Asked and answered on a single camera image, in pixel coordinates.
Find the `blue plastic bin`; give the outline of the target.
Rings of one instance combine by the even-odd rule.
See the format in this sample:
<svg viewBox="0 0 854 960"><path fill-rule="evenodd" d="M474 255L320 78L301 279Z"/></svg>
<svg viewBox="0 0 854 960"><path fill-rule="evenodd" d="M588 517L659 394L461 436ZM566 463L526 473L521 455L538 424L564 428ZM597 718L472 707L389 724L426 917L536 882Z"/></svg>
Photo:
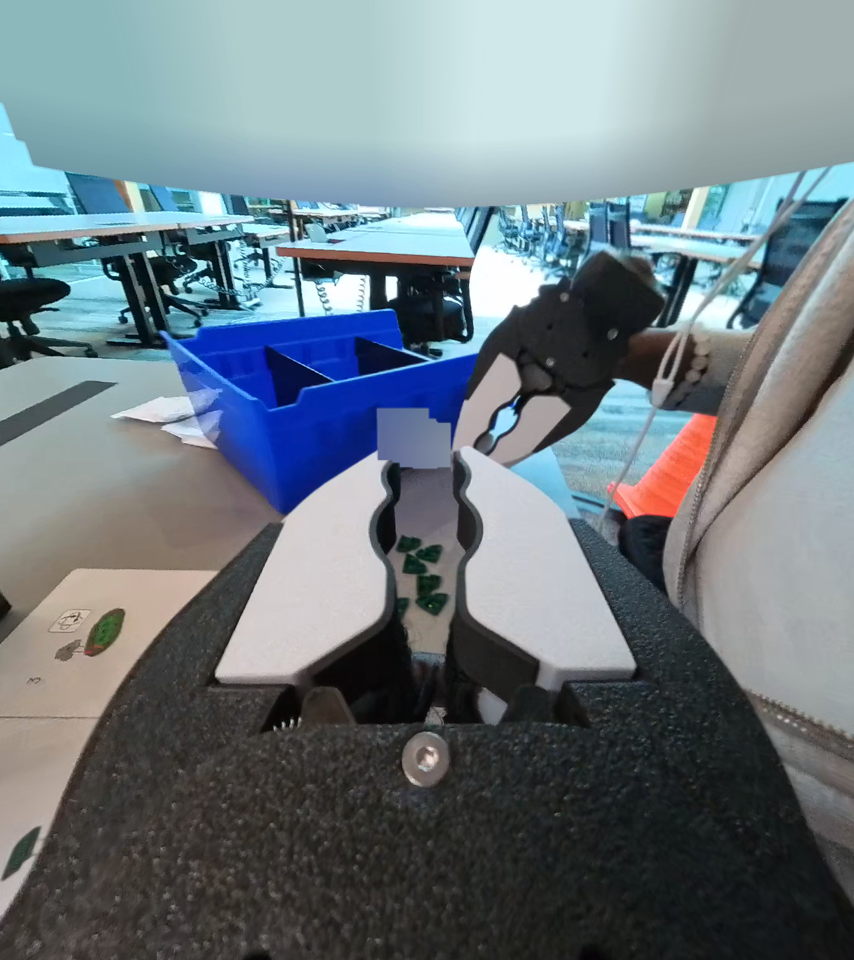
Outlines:
<svg viewBox="0 0 854 960"><path fill-rule="evenodd" d="M375 452L379 409L426 410L453 437L476 355L358 376L356 337L405 350L389 309L204 326L167 341L206 437L279 513ZM265 347L336 382L272 410Z"/></svg>

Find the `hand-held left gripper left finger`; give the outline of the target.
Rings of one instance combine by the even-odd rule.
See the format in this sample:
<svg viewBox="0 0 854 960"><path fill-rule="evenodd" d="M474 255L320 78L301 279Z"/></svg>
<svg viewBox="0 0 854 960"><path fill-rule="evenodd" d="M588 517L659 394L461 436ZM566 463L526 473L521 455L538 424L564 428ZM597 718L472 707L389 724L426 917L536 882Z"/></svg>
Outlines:
<svg viewBox="0 0 854 960"><path fill-rule="evenodd" d="M395 619L399 469L364 458L285 518L215 669L231 686L307 687Z"/></svg>

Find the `orange traffic cone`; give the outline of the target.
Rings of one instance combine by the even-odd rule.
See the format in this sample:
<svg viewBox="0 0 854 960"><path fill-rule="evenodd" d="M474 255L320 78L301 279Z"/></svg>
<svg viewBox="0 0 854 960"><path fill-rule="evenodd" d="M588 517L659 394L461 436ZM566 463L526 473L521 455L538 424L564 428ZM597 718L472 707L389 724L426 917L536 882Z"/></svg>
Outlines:
<svg viewBox="0 0 854 960"><path fill-rule="evenodd" d="M608 485L628 519L677 514L707 460L716 424L716 416L694 414L636 484Z"/></svg>

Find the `person's right hand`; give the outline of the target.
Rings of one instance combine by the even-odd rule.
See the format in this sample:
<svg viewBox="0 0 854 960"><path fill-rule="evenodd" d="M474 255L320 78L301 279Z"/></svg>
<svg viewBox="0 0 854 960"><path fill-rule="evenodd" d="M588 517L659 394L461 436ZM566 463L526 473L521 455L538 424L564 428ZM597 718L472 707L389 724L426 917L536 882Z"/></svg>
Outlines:
<svg viewBox="0 0 854 960"><path fill-rule="evenodd" d="M615 369L614 378L633 383L646 391L653 389L661 360L675 338L673 328L648 328L626 341L627 351Z"/></svg>

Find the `grey zip jacket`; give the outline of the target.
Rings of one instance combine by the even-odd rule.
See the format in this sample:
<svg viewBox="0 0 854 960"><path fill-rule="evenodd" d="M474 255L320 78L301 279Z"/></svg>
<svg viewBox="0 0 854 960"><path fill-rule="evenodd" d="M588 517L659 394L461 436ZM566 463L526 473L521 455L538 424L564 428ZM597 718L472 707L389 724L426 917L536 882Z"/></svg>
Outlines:
<svg viewBox="0 0 854 960"><path fill-rule="evenodd" d="M666 592L703 636L702 539L804 427L854 359L854 198L805 255L757 329L666 539ZM692 412L694 386L674 387L667 408ZM854 903L854 736L741 688L753 697L808 822Z"/></svg>

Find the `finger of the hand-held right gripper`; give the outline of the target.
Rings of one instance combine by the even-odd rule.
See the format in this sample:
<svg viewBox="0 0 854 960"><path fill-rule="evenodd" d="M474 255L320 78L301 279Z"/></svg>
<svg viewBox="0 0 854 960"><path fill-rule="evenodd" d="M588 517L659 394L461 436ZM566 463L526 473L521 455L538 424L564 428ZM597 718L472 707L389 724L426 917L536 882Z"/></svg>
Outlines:
<svg viewBox="0 0 854 960"><path fill-rule="evenodd" d="M512 467L535 453L550 447L558 439L565 438L587 422L587 409L570 407L563 399L553 394L537 393L526 398L513 425L504 433L516 429L523 437L524 452L480 452L504 467Z"/></svg>
<svg viewBox="0 0 854 960"><path fill-rule="evenodd" d="M520 387L516 362L504 354L497 354L461 405L454 433L454 450L524 452L523 437L518 429L510 434L494 434L500 411L518 397Z"/></svg>

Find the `row of black office chairs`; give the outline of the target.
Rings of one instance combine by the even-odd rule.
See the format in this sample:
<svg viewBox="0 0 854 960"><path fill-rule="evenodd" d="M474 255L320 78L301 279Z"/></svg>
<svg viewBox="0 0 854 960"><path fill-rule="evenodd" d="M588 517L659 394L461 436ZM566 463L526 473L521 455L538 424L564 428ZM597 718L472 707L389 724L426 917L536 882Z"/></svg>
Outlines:
<svg viewBox="0 0 854 960"><path fill-rule="evenodd" d="M606 201L503 206L497 213L500 249L550 279L573 278L594 253L609 243L610 205Z"/></svg>

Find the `wood-edged office desk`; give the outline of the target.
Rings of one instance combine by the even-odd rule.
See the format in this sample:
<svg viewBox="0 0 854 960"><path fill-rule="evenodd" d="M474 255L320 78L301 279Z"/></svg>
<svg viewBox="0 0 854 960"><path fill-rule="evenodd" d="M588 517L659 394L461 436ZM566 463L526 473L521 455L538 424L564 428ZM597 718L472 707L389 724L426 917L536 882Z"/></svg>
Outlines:
<svg viewBox="0 0 854 960"><path fill-rule="evenodd" d="M223 297L227 308L236 309L237 297L226 280L222 246L242 239L244 232L238 225L251 222L253 217L244 214L181 211L8 217L0 218L0 252L9 254L21 248L32 267L119 259L121 283L136 328L136 335L129 335L121 345L165 352L171 335L147 253L165 244L173 246L180 239L189 246L214 243L220 268L216 283L227 292ZM0 335L0 370L16 362Z"/></svg>
<svg viewBox="0 0 854 960"><path fill-rule="evenodd" d="M633 250L645 252L651 260L674 259L673 273L666 285L664 309L655 322L660 329L672 327L681 318L701 263L725 269L747 250L753 250L747 270L758 270L762 260L762 254L757 252L762 247L757 234L684 229L632 220L630 241Z"/></svg>
<svg viewBox="0 0 854 960"><path fill-rule="evenodd" d="M372 311L389 309L402 276L468 271L476 259L461 222L453 214L415 214L277 246L277 254L335 274L369 278Z"/></svg>

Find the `white paper sheet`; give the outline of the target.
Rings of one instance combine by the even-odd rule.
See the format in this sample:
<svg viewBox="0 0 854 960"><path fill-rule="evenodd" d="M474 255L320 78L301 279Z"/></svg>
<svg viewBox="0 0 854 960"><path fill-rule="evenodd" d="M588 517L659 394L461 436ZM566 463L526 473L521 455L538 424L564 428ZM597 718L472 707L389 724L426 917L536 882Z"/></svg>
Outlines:
<svg viewBox="0 0 854 960"><path fill-rule="evenodd" d="M132 408L111 414L114 420L127 420L167 426L190 420L195 415L193 404L186 396L161 396Z"/></svg>
<svg viewBox="0 0 854 960"><path fill-rule="evenodd" d="M194 416L163 424L160 429L186 446L205 450L217 449L217 444L206 437L202 424Z"/></svg>

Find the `instruction booklet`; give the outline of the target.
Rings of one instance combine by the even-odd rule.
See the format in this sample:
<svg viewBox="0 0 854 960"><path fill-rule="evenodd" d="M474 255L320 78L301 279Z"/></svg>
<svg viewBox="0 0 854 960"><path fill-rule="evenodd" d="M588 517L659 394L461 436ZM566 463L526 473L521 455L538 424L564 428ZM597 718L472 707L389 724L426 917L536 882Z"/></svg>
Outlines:
<svg viewBox="0 0 854 960"><path fill-rule="evenodd" d="M109 702L206 570L73 570L0 643L0 919Z"/></svg>

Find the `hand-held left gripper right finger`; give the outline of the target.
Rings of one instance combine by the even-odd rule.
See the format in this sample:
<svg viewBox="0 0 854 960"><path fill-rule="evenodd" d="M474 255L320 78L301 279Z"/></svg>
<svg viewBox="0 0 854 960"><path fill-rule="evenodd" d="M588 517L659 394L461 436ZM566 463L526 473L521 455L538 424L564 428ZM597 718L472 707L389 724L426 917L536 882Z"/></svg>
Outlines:
<svg viewBox="0 0 854 960"><path fill-rule="evenodd" d="M637 662L565 511L498 462L453 459L456 605L449 648L486 694L627 681Z"/></svg>

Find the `dark blue bin divider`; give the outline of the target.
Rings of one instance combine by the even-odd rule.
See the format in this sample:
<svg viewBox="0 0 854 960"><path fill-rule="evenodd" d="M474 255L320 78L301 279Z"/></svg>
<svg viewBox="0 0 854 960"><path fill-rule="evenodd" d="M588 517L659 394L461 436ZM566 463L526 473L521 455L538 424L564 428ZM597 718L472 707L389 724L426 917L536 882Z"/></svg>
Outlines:
<svg viewBox="0 0 854 960"><path fill-rule="evenodd" d="M273 397L268 404L271 410L295 406L304 390L326 387L336 382L271 346L265 347L265 363Z"/></svg>
<svg viewBox="0 0 854 960"><path fill-rule="evenodd" d="M367 338L354 338L358 377L367 377L428 363L429 357Z"/></svg>

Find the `dark cloth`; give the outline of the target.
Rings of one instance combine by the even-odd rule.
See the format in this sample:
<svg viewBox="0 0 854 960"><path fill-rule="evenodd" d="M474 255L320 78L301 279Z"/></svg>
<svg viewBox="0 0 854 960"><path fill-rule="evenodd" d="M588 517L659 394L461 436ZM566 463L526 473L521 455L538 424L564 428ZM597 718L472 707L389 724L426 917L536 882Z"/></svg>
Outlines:
<svg viewBox="0 0 854 960"><path fill-rule="evenodd" d="M663 555L672 523L671 516L642 514L625 519L617 534L621 555L662 594L666 594Z"/></svg>

